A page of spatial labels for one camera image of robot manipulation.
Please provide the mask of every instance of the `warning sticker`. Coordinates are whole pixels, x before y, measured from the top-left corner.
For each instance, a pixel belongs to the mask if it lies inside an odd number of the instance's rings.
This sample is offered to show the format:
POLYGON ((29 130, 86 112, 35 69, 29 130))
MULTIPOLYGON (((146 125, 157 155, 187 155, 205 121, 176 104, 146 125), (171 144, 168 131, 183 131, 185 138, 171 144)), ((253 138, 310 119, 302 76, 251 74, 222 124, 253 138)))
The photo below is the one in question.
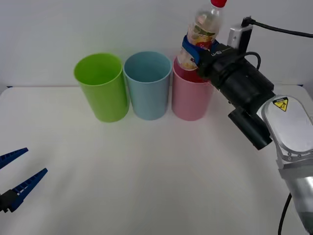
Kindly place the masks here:
POLYGON ((276 105, 281 110, 286 111, 287 110, 287 106, 288 106, 288 98, 284 97, 284 98, 281 98, 281 99, 274 100, 273 104, 276 105))

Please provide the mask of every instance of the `white tabletop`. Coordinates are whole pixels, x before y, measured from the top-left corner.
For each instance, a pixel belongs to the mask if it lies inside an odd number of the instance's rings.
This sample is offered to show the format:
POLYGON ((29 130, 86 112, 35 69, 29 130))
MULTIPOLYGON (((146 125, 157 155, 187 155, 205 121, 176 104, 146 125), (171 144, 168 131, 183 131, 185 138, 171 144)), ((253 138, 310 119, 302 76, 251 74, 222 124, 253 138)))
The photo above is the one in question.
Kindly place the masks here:
MULTIPOLYGON (((277 87, 300 99, 303 88, 277 87)), ((169 107, 155 121, 130 107, 99 122, 79 88, 10 88, 0 96, 0 155, 29 152, 0 171, 0 193, 43 168, 47 175, 1 235, 273 235, 288 188, 274 144, 257 151, 231 122, 215 91, 205 118, 187 122, 169 107)), ((284 235, 306 234, 293 203, 284 235)))

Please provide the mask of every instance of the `red bottle cap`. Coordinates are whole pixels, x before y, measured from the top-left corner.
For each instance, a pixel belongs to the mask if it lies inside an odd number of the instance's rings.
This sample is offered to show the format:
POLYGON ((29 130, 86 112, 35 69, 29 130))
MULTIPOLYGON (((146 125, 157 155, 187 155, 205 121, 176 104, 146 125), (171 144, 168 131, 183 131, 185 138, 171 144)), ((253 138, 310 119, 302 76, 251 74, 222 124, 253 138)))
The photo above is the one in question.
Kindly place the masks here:
POLYGON ((216 6, 216 7, 219 7, 219 8, 222 8, 225 6, 227 0, 211 0, 211 3, 216 6))

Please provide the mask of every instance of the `cup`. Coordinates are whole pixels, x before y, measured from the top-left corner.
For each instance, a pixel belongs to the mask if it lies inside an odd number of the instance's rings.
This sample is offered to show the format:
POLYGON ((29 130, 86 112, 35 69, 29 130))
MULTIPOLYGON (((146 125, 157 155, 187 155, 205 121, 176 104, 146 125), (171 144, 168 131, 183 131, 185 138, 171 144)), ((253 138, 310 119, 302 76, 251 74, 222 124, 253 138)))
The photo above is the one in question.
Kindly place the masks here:
POLYGON ((171 71, 172 62, 153 51, 139 52, 125 62, 124 74, 138 117, 155 120, 165 114, 171 71))
POLYGON ((129 101, 118 57, 109 53, 87 56, 76 65, 74 75, 100 121, 118 121, 127 114, 129 101))
POLYGON ((175 115, 186 121, 202 118, 207 110, 213 86, 208 82, 191 82, 178 75, 179 65, 173 63, 172 110, 175 115))

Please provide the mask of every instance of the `plastic bottle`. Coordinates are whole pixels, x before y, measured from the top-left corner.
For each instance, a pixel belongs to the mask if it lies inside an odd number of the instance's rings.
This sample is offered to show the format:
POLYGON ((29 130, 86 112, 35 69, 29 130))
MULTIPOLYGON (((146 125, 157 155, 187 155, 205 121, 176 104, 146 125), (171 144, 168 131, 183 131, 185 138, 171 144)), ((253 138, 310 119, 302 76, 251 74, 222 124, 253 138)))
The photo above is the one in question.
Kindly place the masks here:
MULTIPOLYGON (((188 27, 187 38, 190 43, 210 50, 222 25, 223 7, 226 1, 211 0, 210 4, 203 6, 196 13, 194 22, 188 27)), ((193 57, 184 48, 181 48, 180 54, 177 56, 177 63, 182 68, 180 73, 196 70, 198 67, 193 61, 193 57)))

